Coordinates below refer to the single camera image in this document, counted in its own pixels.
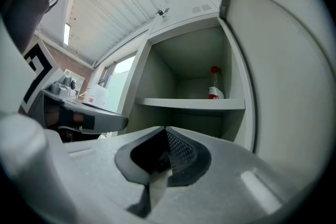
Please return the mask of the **white plastic canister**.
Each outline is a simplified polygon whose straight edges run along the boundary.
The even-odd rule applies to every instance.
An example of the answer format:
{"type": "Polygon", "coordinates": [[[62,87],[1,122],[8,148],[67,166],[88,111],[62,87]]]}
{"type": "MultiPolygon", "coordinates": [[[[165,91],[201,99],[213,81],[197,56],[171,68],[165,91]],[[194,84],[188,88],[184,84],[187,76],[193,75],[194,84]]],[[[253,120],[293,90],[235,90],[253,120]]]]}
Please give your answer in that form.
{"type": "Polygon", "coordinates": [[[95,84],[88,90],[88,103],[95,107],[104,109],[108,97],[106,88],[95,84]]]}

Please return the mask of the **grey metal locker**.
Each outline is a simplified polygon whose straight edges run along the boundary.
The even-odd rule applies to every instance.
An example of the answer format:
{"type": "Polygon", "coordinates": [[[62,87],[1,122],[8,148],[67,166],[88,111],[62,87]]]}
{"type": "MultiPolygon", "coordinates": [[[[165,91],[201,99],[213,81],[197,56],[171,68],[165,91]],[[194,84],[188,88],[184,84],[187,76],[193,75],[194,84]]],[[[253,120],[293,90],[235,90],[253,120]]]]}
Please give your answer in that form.
{"type": "Polygon", "coordinates": [[[323,0],[180,0],[140,43],[118,112],[232,141],[296,185],[336,141],[336,27],[323,0]],[[209,99],[211,67],[225,99],[209,99]]]}

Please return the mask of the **short ceiling light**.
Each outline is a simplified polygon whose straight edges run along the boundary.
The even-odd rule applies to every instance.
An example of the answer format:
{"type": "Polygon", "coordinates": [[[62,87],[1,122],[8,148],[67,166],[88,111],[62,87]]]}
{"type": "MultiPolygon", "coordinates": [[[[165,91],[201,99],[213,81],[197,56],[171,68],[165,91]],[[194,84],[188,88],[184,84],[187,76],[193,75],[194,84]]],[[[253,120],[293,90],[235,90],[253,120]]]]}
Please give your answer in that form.
{"type": "Polygon", "coordinates": [[[71,32],[71,26],[68,23],[65,23],[65,26],[64,26],[64,44],[66,46],[69,45],[70,32],[71,32]]]}

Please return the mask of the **person's left hand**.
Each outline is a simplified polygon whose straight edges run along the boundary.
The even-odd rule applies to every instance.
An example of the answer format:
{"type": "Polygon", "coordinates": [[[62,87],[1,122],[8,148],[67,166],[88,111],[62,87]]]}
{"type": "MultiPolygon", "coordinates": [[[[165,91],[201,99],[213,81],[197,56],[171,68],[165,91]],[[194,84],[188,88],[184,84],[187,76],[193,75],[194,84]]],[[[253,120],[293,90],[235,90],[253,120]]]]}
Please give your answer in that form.
{"type": "Polygon", "coordinates": [[[61,126],[75,126],[81,124],[84,120],[82,114],[73,113],[72,111],[49,111],[45,114],[45,122],[47,127],[61,125],[61,126]]]}

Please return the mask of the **small red-capped bottle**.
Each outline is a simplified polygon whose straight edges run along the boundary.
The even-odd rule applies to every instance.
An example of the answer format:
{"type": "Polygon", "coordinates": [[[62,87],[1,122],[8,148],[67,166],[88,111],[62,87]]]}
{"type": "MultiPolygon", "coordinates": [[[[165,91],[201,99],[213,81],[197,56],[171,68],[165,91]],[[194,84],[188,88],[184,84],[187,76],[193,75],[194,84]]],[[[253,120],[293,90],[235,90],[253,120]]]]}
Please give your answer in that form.
{"type": "Polygon", "coordinates": [[[211,86],[208,89],[209,99],[225,99],[222,76],[217,66],[211,67],[211,86]]]}

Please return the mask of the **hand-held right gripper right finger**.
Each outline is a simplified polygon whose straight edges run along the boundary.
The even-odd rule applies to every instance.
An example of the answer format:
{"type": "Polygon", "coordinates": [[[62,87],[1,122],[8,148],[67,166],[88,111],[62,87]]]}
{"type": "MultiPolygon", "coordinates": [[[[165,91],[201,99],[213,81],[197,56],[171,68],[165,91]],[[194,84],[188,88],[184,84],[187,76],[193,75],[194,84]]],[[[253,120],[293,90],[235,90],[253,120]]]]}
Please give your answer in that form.
{"type": "Polygon", "coordinates": [[[212,160],[187,187],[168,187],[147,216],[155,224],[255,224],[282,209],[298,187],[235,143],[174,127],[204,145],[212,160]]]}

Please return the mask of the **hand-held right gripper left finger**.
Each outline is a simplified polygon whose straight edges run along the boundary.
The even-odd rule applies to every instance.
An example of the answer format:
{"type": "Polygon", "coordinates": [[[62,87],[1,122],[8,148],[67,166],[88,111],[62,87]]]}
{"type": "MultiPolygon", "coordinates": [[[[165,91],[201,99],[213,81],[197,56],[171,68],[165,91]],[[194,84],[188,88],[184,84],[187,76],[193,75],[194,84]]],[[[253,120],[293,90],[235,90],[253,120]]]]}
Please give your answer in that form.
{"type": "Polygon", "coordinates": [[[67,224],[165,224],[152,218],[145,186],[128,181],[114,161],[122,146],[159,130],[67,144],[46,130],[44,216],[67,224]]]}

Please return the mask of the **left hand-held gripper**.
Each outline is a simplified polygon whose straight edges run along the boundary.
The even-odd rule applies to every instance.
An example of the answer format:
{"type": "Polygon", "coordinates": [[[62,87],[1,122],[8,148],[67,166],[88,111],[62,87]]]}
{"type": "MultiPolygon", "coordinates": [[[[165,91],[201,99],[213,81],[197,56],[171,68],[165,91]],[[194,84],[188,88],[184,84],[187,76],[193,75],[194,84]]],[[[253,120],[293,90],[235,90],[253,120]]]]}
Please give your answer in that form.
{"type": "Polygon", "coordinates": [[[102,134],[124,130],[128,118],[75,99],[76,80],[65,75],[42,41],[25,53],[24,59],[35,72],[35,78],[22,101],[26,115],[43,128],[71,130],[82,134],[102,134]],[[71,111],[83,115],[75,125],[47,127],[45,114],[49,111],[71,111]]]}

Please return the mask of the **black-framed window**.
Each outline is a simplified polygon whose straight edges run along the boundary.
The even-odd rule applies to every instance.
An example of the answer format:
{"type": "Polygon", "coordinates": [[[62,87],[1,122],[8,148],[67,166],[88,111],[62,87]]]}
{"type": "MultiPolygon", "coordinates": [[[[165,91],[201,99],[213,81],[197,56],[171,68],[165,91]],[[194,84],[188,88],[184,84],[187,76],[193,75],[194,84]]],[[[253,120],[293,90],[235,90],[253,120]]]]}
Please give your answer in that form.
{"type": "Polygon", "coordinates": [[[107,89],[107,100],[104,105],[106,110],[117,112],[121,94],[134,59],[135,54],[129,55],[105,68],[98,85],[107,89]]]}

